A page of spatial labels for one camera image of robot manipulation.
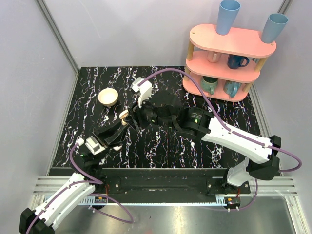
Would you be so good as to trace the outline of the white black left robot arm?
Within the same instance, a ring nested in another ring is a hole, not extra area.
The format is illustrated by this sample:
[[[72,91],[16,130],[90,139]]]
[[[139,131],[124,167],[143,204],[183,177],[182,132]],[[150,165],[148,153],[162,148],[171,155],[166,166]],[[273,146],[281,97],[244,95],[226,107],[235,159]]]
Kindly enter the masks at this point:
[[[95,211],[108,201],[110,185],[99,177],[95,156],[107,149],[118,151],[122,147],[129,125],[124,121],[111,127],[95,130],[87,139],[79,138],[70,150],[69,159],[75,172],[49,199],[35,209],[25,209],[20,216],[21,234],[53,234],[64,218],[85,198],[95,193],[90,204]]]

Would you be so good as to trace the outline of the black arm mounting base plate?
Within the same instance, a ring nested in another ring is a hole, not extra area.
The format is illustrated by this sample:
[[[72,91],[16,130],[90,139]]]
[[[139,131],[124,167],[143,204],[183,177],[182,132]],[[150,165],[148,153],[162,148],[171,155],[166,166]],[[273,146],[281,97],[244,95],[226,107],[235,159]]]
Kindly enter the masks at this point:
[[[251,193],[246,181],[240,187],[226,184],[227,169],[148,169],[103,168],[99,179],[110,187],[110,193],[125,191],[197,191],[204,194],[247,195]]]

